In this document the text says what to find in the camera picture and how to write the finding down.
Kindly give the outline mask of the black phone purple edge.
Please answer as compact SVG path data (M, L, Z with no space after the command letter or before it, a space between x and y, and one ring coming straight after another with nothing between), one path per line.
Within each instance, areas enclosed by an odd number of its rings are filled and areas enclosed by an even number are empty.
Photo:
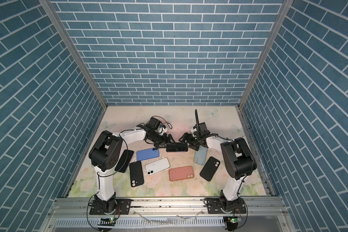
M175 143L174 149L166 149L166 152L188 152L188 144L187 143Z

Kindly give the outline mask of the light blue phone case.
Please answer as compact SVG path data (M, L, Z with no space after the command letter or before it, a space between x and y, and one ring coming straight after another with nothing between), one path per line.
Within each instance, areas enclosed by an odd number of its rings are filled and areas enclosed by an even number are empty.
M207 159L208 148L199 146L199 149L195 152L193 162L198 165L204 166Z

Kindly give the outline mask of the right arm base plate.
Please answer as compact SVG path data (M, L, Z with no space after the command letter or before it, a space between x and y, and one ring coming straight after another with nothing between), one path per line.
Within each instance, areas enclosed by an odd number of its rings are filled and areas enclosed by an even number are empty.
M238 198L233 201L228 201L225 197L219 198L204 198L209 214L246 214L247 207L243 198Z

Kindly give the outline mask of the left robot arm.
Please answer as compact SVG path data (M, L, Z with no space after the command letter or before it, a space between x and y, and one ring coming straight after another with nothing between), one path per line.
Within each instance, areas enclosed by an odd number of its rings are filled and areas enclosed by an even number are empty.
M108 202L116 198L113 169L119 161L121 148L123 145L145 140L153 142L154 147L174 142L172 135L166 131L157 132L147 127L135 127L114 133L106 130L101 132L89 153L98 182L96 199Z

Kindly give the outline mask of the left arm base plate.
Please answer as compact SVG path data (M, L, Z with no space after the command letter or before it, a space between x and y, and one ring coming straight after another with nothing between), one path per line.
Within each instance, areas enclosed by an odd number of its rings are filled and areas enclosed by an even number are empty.
M89 204L90 215L128 215L131 206L131 199L112 199L102 201L98 198L92 200Z

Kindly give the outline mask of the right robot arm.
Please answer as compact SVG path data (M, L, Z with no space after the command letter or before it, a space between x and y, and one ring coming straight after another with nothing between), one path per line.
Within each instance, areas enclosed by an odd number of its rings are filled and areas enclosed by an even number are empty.
M194 150L203 146L220 151L228 173L226 185L221 191L221 199L226 203L234 203L240 198L242 184L257 168L244 138L231 140L220 137L216 133L201 136L199 132L193 134L186 132L179 138L179 142L187 143Z

